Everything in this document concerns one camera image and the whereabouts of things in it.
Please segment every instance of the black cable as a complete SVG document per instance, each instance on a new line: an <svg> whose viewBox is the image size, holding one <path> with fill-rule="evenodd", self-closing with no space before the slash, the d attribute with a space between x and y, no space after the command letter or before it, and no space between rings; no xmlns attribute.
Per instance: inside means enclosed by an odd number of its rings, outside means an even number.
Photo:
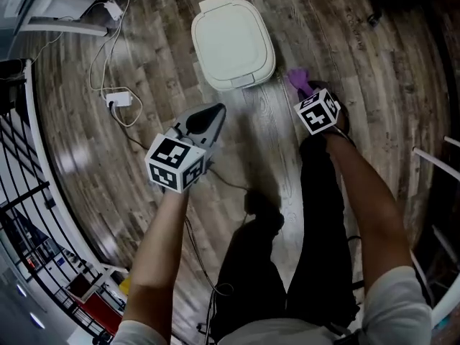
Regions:
<svg viewBox="0 0 460 345"><path fill-rule="evenodd" d="M211 297L209 298L209 305L208 305L208 312L206 314L206 331L205 331L205 345L208 345L209 343L209 336L210 336L210 322L211 319L215 316L216 314L216 295L222 295L222 296L230 296L233 293L233 286L228 284L228 283L221 283L218 285L214 285L211 278L208 275L208 272L206 271L206 268L204 267L203 260L201 259L200 251L198 249L198 243L196 242L195 234L193 233L192 229L192 224L190 220L188 219L187 216L185 216L185 227L187 228L188 232L188 237L190 238L190 241L192 243L193 250L195 251L196 258L198 260L198 263L200 264L201 269L203 270L203 274L207 281L209 282L209 285L212 287L212 293ZM217 287L222 287L228 285L231 288L231 292L229 294L224 294L220 292Z"/></svg>
<svg viewBox="0 0 460 345"><path fill-rule="evenodd" d="M241 187L240 185L235 185L235 184L229 183L228 181L226 181L223 177L221 177L221 176L220 176L216 171L214 171L213 169L209 168L208 170L211 171L211 172L212 172L222 183L227 184L228 186L233 187L233 188L245 190L246 192L249 191L249 189L246 188L246 187Z"/></svg>
<svg viewBox="0 0 460 345"><path fill-rule="evenodd" d="M121 124L118 122L118 120L116 120L114 114L112 113L112 108L113 108L113 106L114 106L114 103L111 102L111 103L109 104L110 116L111 116L112 119L115 120L116 123L120 126L120 129L121 129L121 131L123 132L124 136L125 136L128 140L130 140L131 142L134 142L134 143L138 144L138 145L139 145L140 147L142 147L144 150L148 151L149 149L148 149L147 147L145 147L142 143L138 142L138 141L135 140L135 139L132 139L132 138L128 135L127 130L124 128L124 126L121 125Z"/></svg>
<svg viewBox="0 0 460 345"><path fill-rule="evenodd" d="M361 237L360 237L359 235L351 235L351 236L347 239L347 241L350 242L351 240L354 240L354 239L359 239L359 240L361 240Z"/></svg>

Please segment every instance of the metal railing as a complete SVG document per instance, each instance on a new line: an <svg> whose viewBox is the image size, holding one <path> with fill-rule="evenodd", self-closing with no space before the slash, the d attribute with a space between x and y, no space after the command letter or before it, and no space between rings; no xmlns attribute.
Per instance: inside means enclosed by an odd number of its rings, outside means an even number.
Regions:
<svg viewBox="0 0 460 345"><path fill-rule="evenodd" d="M25 86L25 81L14 81L13 85ZM66 286L79 274L92 285L103 273L81 258L61 226L62 217L52 202L50 182L44 178L28 119L14 109L17 101L26 104L25 98L17 98L13 106L7 101L0 114L0 155L4 159L0 161L3 163L0 191L6 198L0 206L1 228L19 257L19 261L13 259L14 263L22 267L23 273L24 268L28 272L29 277L25 278L36 280L63 312L90 335L98 337L104 327L68 294ZM125 302L105 285L98 287L98 291L101 298L107 294L113 300L118 307L115 311L123 311Z"/></svg>

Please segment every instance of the purple object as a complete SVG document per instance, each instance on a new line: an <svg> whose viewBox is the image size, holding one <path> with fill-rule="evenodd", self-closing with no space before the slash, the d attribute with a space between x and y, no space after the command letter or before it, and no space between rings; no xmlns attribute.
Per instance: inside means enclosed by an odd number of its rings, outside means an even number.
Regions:
<svg viewBox="0 0 460 345"><path fill-rule="evenodd" d="M287 72L290 84L297 90L301 89L307 97L310 97L313 95L313 89L308 85L308 76L308 70L303 68L291 69Z"/></svg>

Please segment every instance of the white charger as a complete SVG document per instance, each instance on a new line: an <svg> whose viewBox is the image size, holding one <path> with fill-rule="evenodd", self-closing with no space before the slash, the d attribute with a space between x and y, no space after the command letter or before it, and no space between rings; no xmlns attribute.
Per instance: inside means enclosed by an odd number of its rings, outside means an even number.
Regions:
<svg viewBox="0 0 460 345"><path fill-rule="evenodd" d="M119 20L123 15L123 10L121 10L121 8L115 1L107 1L103 3L103 5L107 9L113 20Z"/></svg>
<svg viewBox="0 0 460 345"><path fill-rule="evenodd" d="M131 104L132 104L132 95L128 91L108 93L106 95L106 105L107 105L107 107L109 107L110 103L112 103L112 102L114 103L114 105L116 107L131 106Z"/></svg>

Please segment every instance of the person's leg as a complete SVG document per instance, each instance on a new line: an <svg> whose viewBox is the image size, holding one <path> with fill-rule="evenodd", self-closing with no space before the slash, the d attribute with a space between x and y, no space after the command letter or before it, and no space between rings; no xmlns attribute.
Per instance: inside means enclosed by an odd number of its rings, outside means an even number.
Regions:
<svg viewBox="0 0 460 345"><path fill-rule="evenodd" d="M300 146L305 234L302 254L287 293L287 316L322 326L347 327L357 305L344 228L344 202L322 135Z"/></svg>
<svg viewBox="0 0 460 345"><path fill-rule="evenodd" d="M250 199L257 201L256 219L234 233L218 277L218 290L229 295L216 295L216 315L211 320L215 341L247 323L284 316L286 293L270 260L272 240L283 218L260 194Z"/></svg>

